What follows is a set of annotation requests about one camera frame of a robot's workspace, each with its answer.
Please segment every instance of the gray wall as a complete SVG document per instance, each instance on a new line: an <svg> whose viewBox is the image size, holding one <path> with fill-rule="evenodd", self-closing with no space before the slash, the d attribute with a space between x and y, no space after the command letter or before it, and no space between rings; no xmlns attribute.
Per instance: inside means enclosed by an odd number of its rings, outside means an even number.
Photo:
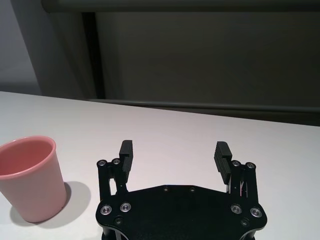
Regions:
<svg viewBox="0 0 320 240"><path fill-rule="evenodd" d="M98 13L110 98L319 106L319 13Z"/></svg>
<svg viewBox="0 0 320 240"><path fill-rule="evenodd" d="M0 3L0 91L41 91L10 0Z"/></svg>
<svg viewBox="0 0 320 240"><path fill-rule="evenodd" d="M41 0L0 2L0 91L95 98L80 13L46 13Z"/></svg>

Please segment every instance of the bolt head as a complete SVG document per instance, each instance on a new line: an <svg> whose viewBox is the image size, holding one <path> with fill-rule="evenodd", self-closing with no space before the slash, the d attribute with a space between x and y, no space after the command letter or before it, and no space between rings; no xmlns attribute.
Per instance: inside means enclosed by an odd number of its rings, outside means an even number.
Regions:
<svg viewBox="0 0 320 240"><path fill-rule="evenodd" d="M102 215L109 215L111 212L112 212L112 207L109 205L104 205L100 210L100 213Z"/></svg>
<svg viewBox="0 0 320 240"><path fill-rule="evenodd" d="M254 169L256 167L252 162L248 162L246 166L250 169Z"/></svg>
<svg viewBox="0 0 320 240"><path fill-rule="evenodd" d="M103 166L103 165L105 165L107 162L105 161L105 160L100 160L99 162L98 162L98 165L99 166Z"/></svg>
<svg viewBox="0 0 320 240"><path fill-rule="evenodd" d="M122 218L121 217L116 217L114 222L115 222L115 224L120 225L120 224L122 224Z"/></svg>
<svg viewBox="0 0 320 240"><path fill-rule="evenodd" d="M231 206L231 211L234 213L234 214L241 214L242 213L242 209L240 207L240 205L238 204L233 204Z"/></svg>
<svg viewBox="0 0 320 240"><path fill-rule="evenodd" d="M246 218L241 219L240 223L244 227L249 227L249 220Z"/></svg>
<svg viewBox="0 0 320 240"><path fill-rule="evenodd" d="M120 206L121 212L124 212L124 213L129 212L130 209L131 209L131 204L128 203L128 202L124 202L124 203L122 203L121 206Z"/></svg>
<svg viewBox="0 0 320 240"><path fill-rule="evenodd" d="M120 163L120 159L119 158L116 158L116 159L113 159L113 164L119 164Z"/></svg>
<svg viewBox="0 0 320 240"><path fill-rule="evenodd" d="M233 160L232 161L232 165L235 166L235 167L238 167L238 166L240 166L240 162L237 161L237 160Z"/></svg>
<svg viewBox="0 0 320 240"><path fill-rule="evenodd" d="M261 218L262 217L262 212L260 211L260 209L258 209L256 207L251 208L250 209L250 213L255 218Z"/></svg>

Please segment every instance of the pink cup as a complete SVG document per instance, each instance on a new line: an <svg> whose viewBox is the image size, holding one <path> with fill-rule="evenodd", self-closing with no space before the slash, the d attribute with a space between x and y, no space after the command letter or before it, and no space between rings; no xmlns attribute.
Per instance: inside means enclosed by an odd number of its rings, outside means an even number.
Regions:
<svg viewBox="0 0 320 240"><path fill-rule="evenodd" d="M67 193L55 141L29 136L0 146L0 192L27 222L60 212Z"/></svg>

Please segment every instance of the table surface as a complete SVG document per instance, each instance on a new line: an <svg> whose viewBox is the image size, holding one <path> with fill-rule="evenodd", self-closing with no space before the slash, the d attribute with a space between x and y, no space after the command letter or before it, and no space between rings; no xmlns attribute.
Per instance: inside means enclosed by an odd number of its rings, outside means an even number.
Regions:
<svg viewBox="0 0 320 240"><path fill-rule="evenodd" d="M318 238L320 127L8 92L0 92L0 110L0 144L32 135L56 141L70 193L66 207L40 224L22 220L0 194L0 239L100 240L96 162L116 158L122 140L133 140L129 191L170 184L222 192L213 153L225 141L233 159L257 165L268 223L256 239Z"/></svg>

